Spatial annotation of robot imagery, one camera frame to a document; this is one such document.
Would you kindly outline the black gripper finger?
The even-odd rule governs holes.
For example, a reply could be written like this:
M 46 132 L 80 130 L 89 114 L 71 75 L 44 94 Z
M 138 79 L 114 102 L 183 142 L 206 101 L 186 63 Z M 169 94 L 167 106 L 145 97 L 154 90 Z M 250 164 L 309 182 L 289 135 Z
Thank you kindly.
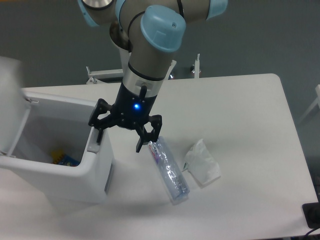
M 120 115 L 114 105 L 99 98 L 92 111 L 88 125 L 98 130 L 97 143 L 101 143 L 104 130 L 120 123 Z
M 148 116 L 142 122 L 135 122 L 135 131 L 139 135 L 139 140 L 136 144 L 136 152 L 139 153 L 142 146 L 149 142 L 156 142 L 159 138 L 159 134 L 163 125 L 163 118 L 161 115 Z M 145 125 L 150 123 L 152 127 L 151 132 L 147 132 Z

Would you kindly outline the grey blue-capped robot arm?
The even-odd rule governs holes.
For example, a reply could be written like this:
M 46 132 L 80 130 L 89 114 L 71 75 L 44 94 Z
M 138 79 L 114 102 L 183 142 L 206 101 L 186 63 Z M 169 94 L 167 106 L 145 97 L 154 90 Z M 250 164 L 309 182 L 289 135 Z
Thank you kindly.
M 226 0 L 80 0 L 82 15 L 95 27 L 116 21 L 129 53 L 114 104 L 96 103 L 88 124 L 99 131 L 118 126 L 139 135 L 136 150 L 158 140 L 162 117 L 150 115 L 188 23 L 221 15 Z

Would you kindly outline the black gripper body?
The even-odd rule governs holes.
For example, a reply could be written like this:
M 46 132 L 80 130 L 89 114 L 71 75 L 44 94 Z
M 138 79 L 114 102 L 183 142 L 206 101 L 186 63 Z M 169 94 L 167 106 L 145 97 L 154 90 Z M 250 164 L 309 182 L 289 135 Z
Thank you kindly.
M 134 122 L 141 127 L 148 122 L 156 98 L 157 96 L 152 96 L 141 99 L 139 94 L 134 94 L 121 83 L 110 114 L 113 119 L 118 120 L 116 125 L 134 130 Z

